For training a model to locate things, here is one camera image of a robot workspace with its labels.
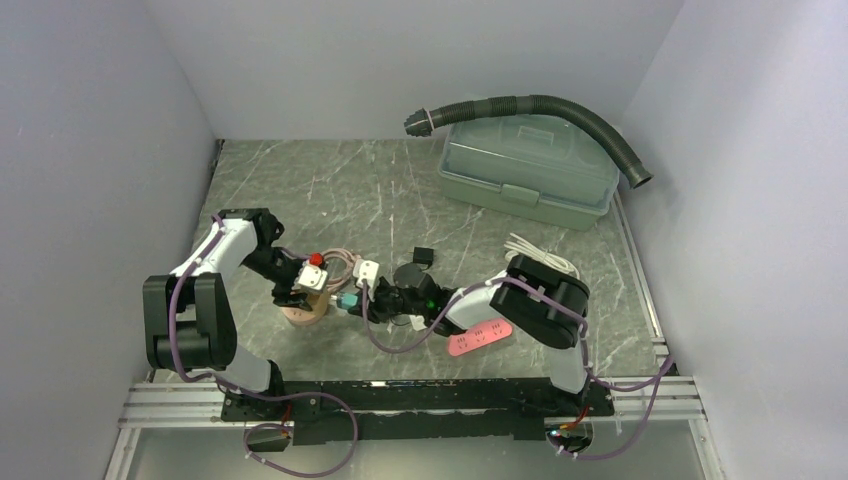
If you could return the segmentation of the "round pink power socket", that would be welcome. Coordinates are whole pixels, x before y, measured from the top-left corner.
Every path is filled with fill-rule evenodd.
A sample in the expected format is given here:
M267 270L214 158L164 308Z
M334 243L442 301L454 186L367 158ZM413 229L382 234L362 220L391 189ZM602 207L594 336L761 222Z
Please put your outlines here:
M286 320L295 327L314 325L326 315L325 309L307 311L299 308L283 307L281 311Z

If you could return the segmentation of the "tan cube socket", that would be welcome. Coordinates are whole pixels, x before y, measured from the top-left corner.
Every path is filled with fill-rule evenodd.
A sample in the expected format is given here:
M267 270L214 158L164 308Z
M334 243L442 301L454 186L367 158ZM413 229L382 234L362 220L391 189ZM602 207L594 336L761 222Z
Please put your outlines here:
M308 302L311 307L310 313L316 318L323 317L328 309L331 295L324 292L320 295L310 295Z

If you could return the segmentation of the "teal cube adapter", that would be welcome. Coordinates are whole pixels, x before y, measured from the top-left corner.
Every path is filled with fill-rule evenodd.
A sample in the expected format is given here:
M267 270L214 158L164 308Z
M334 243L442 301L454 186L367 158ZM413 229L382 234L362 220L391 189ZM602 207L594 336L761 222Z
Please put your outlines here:
M359 297L352 293L342 293L336 297L336 307L339 310L349 312L354 309L359 303Z

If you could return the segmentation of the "pink triangular power strip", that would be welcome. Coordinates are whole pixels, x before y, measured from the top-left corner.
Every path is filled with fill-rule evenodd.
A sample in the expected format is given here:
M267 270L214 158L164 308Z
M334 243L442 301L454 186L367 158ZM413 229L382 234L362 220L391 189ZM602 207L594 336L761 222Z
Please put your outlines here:
M476 324L464 333L448 338L447 352L458 357L487 345L509 338L513 326L503 318L494 318Z

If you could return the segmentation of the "white power strip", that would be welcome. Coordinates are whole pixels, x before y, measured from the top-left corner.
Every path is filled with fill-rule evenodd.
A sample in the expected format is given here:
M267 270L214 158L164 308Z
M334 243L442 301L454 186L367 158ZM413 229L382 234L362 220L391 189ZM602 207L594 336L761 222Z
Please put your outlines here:
M428 325L426 323L426 319L420 315L409 315L409 326L414 331L423 331L428 329Z

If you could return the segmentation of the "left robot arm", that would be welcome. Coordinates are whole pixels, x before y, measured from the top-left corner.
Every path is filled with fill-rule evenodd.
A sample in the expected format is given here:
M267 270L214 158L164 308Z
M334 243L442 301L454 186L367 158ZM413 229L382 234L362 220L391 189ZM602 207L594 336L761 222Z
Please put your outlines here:
M225 209L212 219L209 234L187 260L143 284L147 360L185 382L212 378L248 395L248 407L272 420L288 402L282 374L275 362L239 344L227 284L245 267L272 283L275 305L306 308L309 295L326 287L325 258L276 245L284 226L266 208Z

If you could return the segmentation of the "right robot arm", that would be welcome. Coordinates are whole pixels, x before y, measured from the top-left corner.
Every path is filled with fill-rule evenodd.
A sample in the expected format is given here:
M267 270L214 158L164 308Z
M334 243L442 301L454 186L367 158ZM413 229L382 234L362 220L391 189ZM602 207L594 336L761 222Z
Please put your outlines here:
M467 345L484 341L494 321L515 327L548 350L555 409L574 415L588 404L585 334L590 289L576 275L519 254L494 277L465 288L444 287L416 264L400 266L387 280L374 278L360 263L354 277L358 291L338 296L341 311L374 324L399 315L417 316L427 333Z

